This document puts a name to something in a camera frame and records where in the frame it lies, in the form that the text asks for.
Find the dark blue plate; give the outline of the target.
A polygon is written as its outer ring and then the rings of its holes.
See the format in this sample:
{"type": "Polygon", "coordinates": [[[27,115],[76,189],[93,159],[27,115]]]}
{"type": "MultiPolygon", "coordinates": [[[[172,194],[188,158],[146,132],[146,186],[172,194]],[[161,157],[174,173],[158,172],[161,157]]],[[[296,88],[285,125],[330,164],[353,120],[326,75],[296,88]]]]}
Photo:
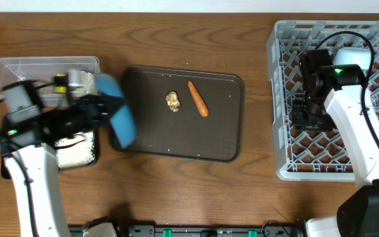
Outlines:
{"type": "Polygon", "coordinates": [[[136,140],[137,128],[126,96],[111,75],[96,74],[94,80],[115,138],[122,148],[129,147],[136,140]]]}

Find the light blue bowl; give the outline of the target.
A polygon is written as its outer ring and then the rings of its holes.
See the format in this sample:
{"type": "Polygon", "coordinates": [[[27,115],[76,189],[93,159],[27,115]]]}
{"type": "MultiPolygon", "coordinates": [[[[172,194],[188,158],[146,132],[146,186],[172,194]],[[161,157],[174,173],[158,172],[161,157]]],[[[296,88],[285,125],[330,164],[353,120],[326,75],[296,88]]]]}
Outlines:
{"type": "Polygon", "coordinates": [[[371,53],[368,49],[356,47],[343,47],[337,50],[333,64],[334,65],[352,65],[356,64],[362,70],[367,70],[370,64],[371,53]]]}

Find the brown food scrap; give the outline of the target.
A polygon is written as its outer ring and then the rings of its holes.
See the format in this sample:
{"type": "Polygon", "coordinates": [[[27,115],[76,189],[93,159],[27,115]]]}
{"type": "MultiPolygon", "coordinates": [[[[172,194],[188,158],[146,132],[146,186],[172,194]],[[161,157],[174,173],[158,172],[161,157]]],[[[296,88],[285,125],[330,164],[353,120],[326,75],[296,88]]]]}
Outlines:
{"type": "Polygon", "coordinates": [[[169,106],[169,109],[173,112],[178,112],[181,108],[178,94],[175,91],[171,91],[166,95],[166,103],[169,106]]]}

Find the dark brown serving tray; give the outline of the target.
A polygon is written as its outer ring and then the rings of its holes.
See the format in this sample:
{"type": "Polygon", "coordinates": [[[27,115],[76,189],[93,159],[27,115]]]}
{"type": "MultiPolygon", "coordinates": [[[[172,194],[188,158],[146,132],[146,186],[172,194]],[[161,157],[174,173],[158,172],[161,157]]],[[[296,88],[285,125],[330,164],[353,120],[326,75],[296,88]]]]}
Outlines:
{"type": "Polygon", "coordinates": [[[137,138],[126,151],[229,163],[241,152],[245,84],[235,74],[154,66],[125,70],[121,88],[136,122],[137,138]],[[202,117],[190,94],[192,81],[209,110],[202,117]],[[175,91],[178,112],[166,95],[175,91]]]}

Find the orange carrot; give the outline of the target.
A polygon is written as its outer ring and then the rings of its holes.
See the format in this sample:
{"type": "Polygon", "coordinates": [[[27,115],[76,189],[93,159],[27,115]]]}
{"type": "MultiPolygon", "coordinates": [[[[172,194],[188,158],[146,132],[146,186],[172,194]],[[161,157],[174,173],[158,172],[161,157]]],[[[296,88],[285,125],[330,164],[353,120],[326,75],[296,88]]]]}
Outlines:
{"type": "Polygon", "coordinates": [[[197,91],[197,88],[195,87],[195,85],[193,84],[192,81],[189,81],[188,82],[188,88],[189,88],[189,91],[190,91],[190,94],[195,102],[195,105],[197,107],[197,110],[199,111],[199,114],[202,116],[202,117],[207,117],[209,116],[209,110],[208,110],[208,107],[207,105],[205,104],[203,98],[201,97],[201,95],[199,94],[199,92],[197,91]]]}

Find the white tissue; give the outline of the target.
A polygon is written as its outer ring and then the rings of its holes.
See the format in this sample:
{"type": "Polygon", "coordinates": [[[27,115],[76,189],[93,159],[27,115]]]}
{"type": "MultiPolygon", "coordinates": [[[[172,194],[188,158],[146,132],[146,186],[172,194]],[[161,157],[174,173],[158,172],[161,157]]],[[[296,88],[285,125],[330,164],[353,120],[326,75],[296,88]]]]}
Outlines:
{"type": "Polygon", "coordinates": [[[71,69],[68,71],[68,88],[74,97],[97,93],[94,75],[83,70],[71,69]]]}

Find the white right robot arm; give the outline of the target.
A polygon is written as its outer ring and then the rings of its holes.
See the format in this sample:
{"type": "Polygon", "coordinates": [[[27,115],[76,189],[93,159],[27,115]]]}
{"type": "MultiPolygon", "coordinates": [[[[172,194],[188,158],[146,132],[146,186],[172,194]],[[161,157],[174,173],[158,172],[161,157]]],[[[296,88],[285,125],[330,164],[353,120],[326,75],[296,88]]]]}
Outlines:
{"type": "Polygon", "coordinates": [[[356,192],[335,215],[306,221],[306,236],[379,236],[379,119],[359,65],[301,65],[309,112],[331,117],[347,150],[356,192]]]}

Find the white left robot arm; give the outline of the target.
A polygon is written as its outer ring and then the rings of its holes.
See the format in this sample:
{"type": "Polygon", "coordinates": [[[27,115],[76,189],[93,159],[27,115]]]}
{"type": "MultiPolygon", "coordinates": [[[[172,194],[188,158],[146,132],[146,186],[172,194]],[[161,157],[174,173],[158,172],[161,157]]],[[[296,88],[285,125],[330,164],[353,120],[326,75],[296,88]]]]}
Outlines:
{"type": "Polygon", "coordinates": [[[59,171],[96,160],[95,131],[110,124],[124,145],[134,134],[122,97],[87,95],[65,109],[14,121],[5,117],[1,157],[13,182],[22,236],[70,236],[59,188],[59,171]]]}

